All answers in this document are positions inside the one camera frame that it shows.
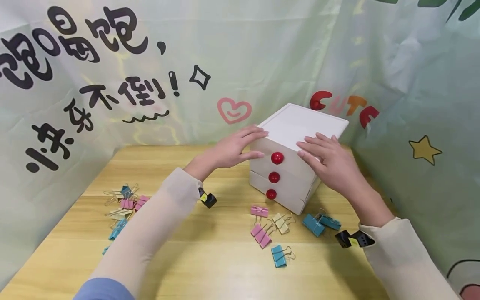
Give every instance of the red knob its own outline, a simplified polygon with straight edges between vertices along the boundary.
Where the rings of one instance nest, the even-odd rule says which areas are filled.
[[[271,183],[277,183],[280,181],[280,174],[272,172],[268,175],[268,180],[270,180]]]
[[[274,189],[269,189],[265,194],[267,195],[267,198],[270,200],[273,200],[276,197],[276,191]]]
[[[273,152],[272,154],[272,162],[276,165],[279,165],[282,163],[284,157],[281,152]]]

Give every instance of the black binder clip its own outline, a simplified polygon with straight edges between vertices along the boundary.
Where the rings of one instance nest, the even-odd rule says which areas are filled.
[[[198,188],[198,192],[200,194],[200,200],[206,207],[212,208],[212,206],[215,205],[216,203],[215,196],[213,196],[212,194],[207,195],[203,190],[203,188]]]
[[[357,231],[354,234],[346,230],[343,230],[335,235],[336,240],[342,246],[342,248],[348,248],[351,246],[365,247],[375,244],[375,241],[371,239],[365,232]]]

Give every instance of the yellow star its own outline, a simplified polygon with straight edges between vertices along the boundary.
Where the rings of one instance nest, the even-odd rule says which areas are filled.
[[[433,156],[441,154],[442,151],[430,145],[427,135],[423,136],[418,142],[408,141],[408,143],[413,148],[413,158],[424,158],[435,166],[435,158]]]

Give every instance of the table surface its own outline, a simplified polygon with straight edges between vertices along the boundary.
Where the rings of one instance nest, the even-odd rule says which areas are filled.
[[[137,194],[151,196],[176,167],[205,148],[130,146],[118,151],[0,293],[0,300],[71,299],[110,245],[112,220],[104,214],[117,205],[105,206],[103,191],[138,183]],[[358,230],[359,220],[346,199],[324,184],[304,213],[295,216],[290,233],[273,233],[270,246],[290,246],[297,256],[287,267],[275,268],[271,247],[262,250],[250,235],[255,222],[250,207],[266,206],[269,216],[288,211],[249,185],[248,170],[248,162],[242,163],[216,170],[205,181],[205,190],[218,202],[212,209],[197,203],[153,259],[139,299],[388,298],[361,248],[342,249],[334,230],[327,228],[317,238],[301,223],[306,214],[323,208],[340,220],[342,229]]]

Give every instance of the beige sleeve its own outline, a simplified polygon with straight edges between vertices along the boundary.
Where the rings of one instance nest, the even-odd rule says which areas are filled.
[[[394,300],[457,300],[411,223],[395,218],[382,228],[364,226],[360,230],[375,244],[364,247],[370,265]]]
[[[136,297],[148,263],[193,210],[201,186],[183,169],[175,169],[127,223],[90,278],[117,280]]]

